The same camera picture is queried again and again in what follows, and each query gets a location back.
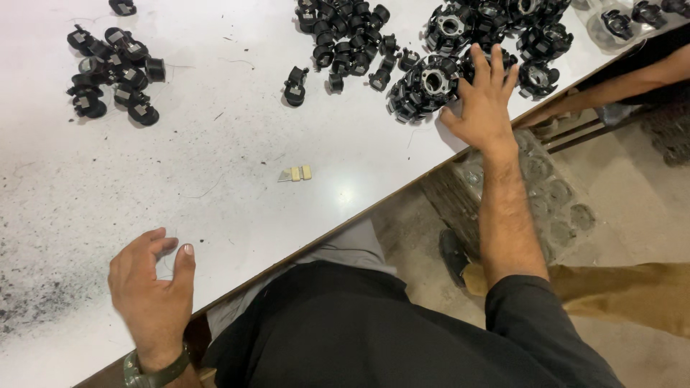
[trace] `black shoe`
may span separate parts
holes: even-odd
[[[465,254],[460,239],[457,238],[452,229],[441,231],[438,239],[438,250],[441,253],[443,262],[446,263],[446,269],[448,269],[448,273],[451,275],[455,285],[464,288],[465,281],[462,279],[462,272],[467,264],[470,264],[470,260],[467,258],[467,254]]]

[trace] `black shirt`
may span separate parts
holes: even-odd
[[[668,57],[677,49],[690,44],[690,23],[647,39],[646,42],[641,44],[642,48],[639,50],[633,49],[631,54],[613,62],[588,79],[580,82],[578,89],[580,91],[586,90],[594,85],[601,84],[603,81],[645,68]],[[669,102],[687,101],[689,99],[690,80],[685,80],[623,99],[620,102],[628,105],[668,104]]]
[[[224,387],[622,387],[549,283],[514,275],[486,328],[410,303],[405,283],[329,262],[266,286],[209,347]]]

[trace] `wristwatch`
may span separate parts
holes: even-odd
[[[178,378],[189,365],[187,344],[182,349],[182,354],[172,364],[152,374],[140,374],[141,366],[135,349],[125,357],[124,375],[127,388],[162,388],[174,379]]]

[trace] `black sleeve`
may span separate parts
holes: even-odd
[[[486,329],[513,341],[568,387],[623,387],[584,343],[545,279],[512,275],[486,296]]]

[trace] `khaki trousers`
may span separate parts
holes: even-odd
[[[486,296],[481,265],[468,265],[467,290]],[[690,339],[690,263],[549,267],[551,286],[573,316],[628,321]]]

